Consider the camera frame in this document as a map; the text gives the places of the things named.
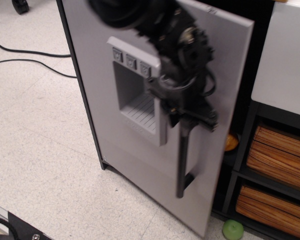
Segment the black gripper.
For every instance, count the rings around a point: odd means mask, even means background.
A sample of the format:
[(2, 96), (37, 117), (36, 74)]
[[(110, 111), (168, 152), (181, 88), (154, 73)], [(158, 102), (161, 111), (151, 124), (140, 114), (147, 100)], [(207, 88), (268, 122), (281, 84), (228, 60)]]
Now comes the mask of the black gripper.
[(211, 82), (211, 89), (206, 91), (205, 77), (194, 77), (181, 85), (176, 85), (171, 78), (149, 77), (147, 93), (159, 99), (162, 111), (172, 128), (181, 119), (191, 118), (197, 125), (213, 132), (218, 126), (218, 113), (206, 99), (216, 90), (216, 80), (212, 78)]

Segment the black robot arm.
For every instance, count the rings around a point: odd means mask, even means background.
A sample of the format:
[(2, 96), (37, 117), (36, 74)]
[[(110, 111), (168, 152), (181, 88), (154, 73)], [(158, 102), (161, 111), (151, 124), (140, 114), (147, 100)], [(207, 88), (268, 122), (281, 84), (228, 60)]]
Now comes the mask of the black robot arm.
[[(216, 78), (207, 66), (214, 50), (187, 10), (175, 0), (91, 0), (89, 5), (105, 25), (135, 29), (157, 50), (159, 76), (147, 76), (144, 87), (160, 100), (172, 126), (216, 129), (218, 114), (207, 101), (216, 90)], [(210, 89), (208, 80), (213, 83)]]

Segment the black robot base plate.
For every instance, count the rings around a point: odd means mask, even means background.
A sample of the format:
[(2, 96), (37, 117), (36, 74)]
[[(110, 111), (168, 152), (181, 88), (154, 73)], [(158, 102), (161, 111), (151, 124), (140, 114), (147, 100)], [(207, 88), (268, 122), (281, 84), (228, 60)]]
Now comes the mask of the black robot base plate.
[(48, 235), (8, 212), (8, 222), (14, 227), (20, 240), (51, 240)]

